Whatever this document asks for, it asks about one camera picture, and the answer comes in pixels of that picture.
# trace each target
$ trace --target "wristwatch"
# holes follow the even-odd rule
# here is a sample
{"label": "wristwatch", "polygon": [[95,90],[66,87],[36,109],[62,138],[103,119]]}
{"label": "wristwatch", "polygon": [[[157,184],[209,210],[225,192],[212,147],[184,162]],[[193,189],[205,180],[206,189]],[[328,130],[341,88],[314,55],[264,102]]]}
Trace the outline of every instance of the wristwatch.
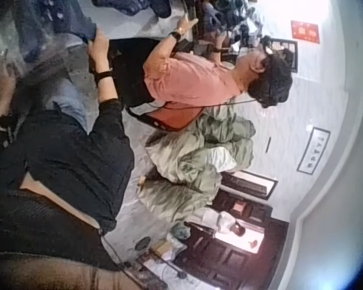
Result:
{"label": "wristwatch", "polygon": [[94,80],[96,82],[96,85],[98,85],[99,81],[104,79],[105,77],[113,77],[113,71],[109,70],[109,71],[103,71],[100,73],[95,73],[94,74]]}
{"label": "wristwatch", "polygon": [[221,48],[217,48],[217,47],[213,47],[212,48],[212,52],[213,53],[221,53],[222,52],[222,49]]}
{"label": "wristwatch", "polygon": [[177,31],[172,31],[169,35],[172,35],[177,42],[179,42],[180,39],[182,38],[182,35]]}

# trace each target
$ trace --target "dark wooden door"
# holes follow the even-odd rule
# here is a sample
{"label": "dark wooden door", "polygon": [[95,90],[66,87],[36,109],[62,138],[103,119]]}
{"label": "dark wooden door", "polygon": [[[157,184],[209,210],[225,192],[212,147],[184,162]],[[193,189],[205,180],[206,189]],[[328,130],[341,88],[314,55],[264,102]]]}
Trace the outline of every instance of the dark wooden door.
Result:
{"label": "dark wooden door", "polygon": [[191,227],[188,249],[177,256],[175,264],[213,286],[237,289],[248,260],[247,252]]}
{"label": "dark wooden door", "polygon": [[[219,192],[212,207],[231,212],[238,196]],[[241,250],[204,231],[191,227],[186,241],[188,248],[175,259],[175,264],[191,275],[221,289],[265,290],[279,261],[285,242],[287,223],[272,219],[272,209],[266,205],[246,201],[244,211],[237,216],[246,222],[265,228],[265,237],[257,254]]]}

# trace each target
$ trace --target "black pants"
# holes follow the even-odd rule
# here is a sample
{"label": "black pants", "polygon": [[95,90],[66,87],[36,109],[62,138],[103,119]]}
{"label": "black pants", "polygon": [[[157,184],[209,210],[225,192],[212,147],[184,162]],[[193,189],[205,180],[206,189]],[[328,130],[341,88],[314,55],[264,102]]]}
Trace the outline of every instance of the black pants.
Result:
{"label": "black pants", "polygon": [[154,100],[144,82],[143,64],[159,42],[148,38],[110,41],[114,84],[125,106],[136,107]]}

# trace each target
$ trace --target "pile of clothes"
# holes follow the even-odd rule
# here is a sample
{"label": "pile of clothes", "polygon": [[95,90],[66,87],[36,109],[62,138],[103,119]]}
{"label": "pile of clothes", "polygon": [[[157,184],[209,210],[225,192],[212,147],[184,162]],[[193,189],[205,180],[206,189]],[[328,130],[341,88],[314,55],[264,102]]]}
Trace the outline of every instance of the pile of clothes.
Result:
{"label": "pile of clothes", "polygon": [[253,159],[255,128],[234,112],[234,105],[205,108],[181,132],[151,140],[147,153],[158,175],[138,191],[140,201],[159,219],[178,222],[212,202],[220,172],[246,169]]}
{"label": "pile of clothes", "polygon": [[114,8],[128,16],[134,16],[149,7],[159,18],[168,18],[171,15],[169,0],[92,0],[92,2],[97,7]]}

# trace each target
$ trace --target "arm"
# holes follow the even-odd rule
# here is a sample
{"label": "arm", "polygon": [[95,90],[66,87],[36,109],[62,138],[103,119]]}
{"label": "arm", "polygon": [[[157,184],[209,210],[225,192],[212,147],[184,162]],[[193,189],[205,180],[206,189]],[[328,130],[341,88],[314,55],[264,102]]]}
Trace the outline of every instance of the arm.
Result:
{"label": "arm", "polygon": [[[94,60],[96,73],[109,71],[109,39],[97,29],[94,42],[89,43],[88,52]],[[93,143],[113,142],[115,138],[126,138],[122,124],[121,104],[112,77],[105,77],[98,83],[99,116],[90,132]]]}
{"label": "arm", "polygon": [[221,49],[223,46],[223,42],[227,37],[227,31],[222,32],[217,36],[214,43],[214,50],[211,52],[209,56],[209,60],[215,63],[221,63]]}
{"label": "arm", "polygon": [[8,71],[6,64],[2,64],[0,71],[0,156],[9,143],[8,127],[13,121],[9,117],[9,113],[15,87],[16,78],[13,71]]}
{"label": "arm", "polygon": [[[188,16],[185,14],[178,22],[177,28],[174,31],[183,36],[197,22],[198,19],[189,21]],[[176,43],[176,39],[171,35],[160,41],[160,43],[152,50],[151,54],[146,59],[143,66],[144,70],[148,74],[156,76],[160,72],[162,64],[170,57]]]}

